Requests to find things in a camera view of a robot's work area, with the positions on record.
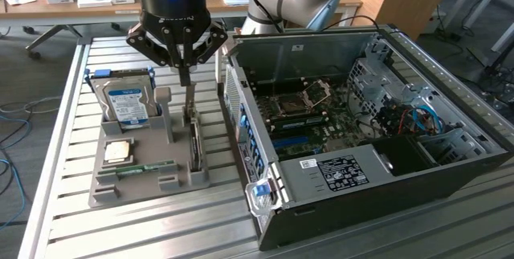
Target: black device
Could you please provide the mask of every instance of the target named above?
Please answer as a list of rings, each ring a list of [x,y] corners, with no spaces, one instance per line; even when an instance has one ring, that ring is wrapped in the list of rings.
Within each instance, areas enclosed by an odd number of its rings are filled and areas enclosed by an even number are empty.
[[[209,38],[193,48],[207,28]],[[147,32],[166,48],[147,37]],[[211,22],[206,0],[142,0],[141,23],[130,30],[127,43],[158,65],[178,68],[181,85],[190,86],[190,67],[207,62],[226,39],[222,26]]]

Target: power supply label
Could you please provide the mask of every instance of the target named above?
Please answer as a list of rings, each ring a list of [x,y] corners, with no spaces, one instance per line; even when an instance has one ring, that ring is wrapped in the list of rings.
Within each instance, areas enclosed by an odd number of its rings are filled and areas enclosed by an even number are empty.
[[[143,97],[141,89],[111,90],[109,94],[114,112],[121,123],[137,125],[149,120],[146,105],[141,102]]]
[[[334,192],[370,182],[353,155],[320,161],[318,167]]]

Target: motherboard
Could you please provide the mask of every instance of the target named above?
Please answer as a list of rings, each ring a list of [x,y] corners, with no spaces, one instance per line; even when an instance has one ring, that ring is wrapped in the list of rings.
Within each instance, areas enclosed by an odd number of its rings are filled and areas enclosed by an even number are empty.
[[[373,136],[346,107],[342,83],[320,79],[302,86],[297,92],[257,96],[281,160],[353,148]]]

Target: slotted aluminum table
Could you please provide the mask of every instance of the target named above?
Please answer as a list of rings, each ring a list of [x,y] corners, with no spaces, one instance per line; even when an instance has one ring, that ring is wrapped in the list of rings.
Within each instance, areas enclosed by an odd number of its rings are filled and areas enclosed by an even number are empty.
[[[22,259],[501,258],[514,253],[512,163],[478,177],[446,200],[260,252],[217,97],[215,59],[193,74],[213,186],[121,207],[91,209],[101,106],[83,82],[85,69],[147,65],[154,64],[126,44],[125,37],[94,39],[77,48]],[[171,88],[170,108],[178,111],[185,102],[179,78],[167,67],[155,71],[158,86]]]

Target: blue cable on floor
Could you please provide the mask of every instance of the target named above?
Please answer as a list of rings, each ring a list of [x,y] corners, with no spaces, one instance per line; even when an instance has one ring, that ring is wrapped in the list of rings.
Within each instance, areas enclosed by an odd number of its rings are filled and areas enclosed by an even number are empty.
[[[14,145],[17,145],[29,136],[29,134],[31,132],[31,122],[25,120],[25,119],[10,119],[6,116],[0,116],[0,119],[10,120],[10,121],[14,121],[14,122],[23,122],[27,125],[27,130],[26,130],[26,133],[23,134],[23,136],[13,144],[10,144],[9,146],[5,146],[2,148],[2,149],[7,149],[7,148],[13,147]]]
[[[21,211],[17,213],[17,215],[0,226],[0,231],[9,226],[9,224],[17,220],[17,218],[19,217],[19,215],[22,215],[23,211],[26,210],[26,196],[23,195],[23,188],[22,188],[22,182],[21,182],[21,179],[19,179],[19,175],[18,175],[18,171],[17,171],[17,168],[13,167],[11,163],[6,160],[0,160],[2,163],[7,164],[7,167],[11,168],[11,171],[13,173],[15,174],[15,178],[17,178],[17,183],[18,183],[18,187],[19,187],[19,192],[22,194],[22,209]]]

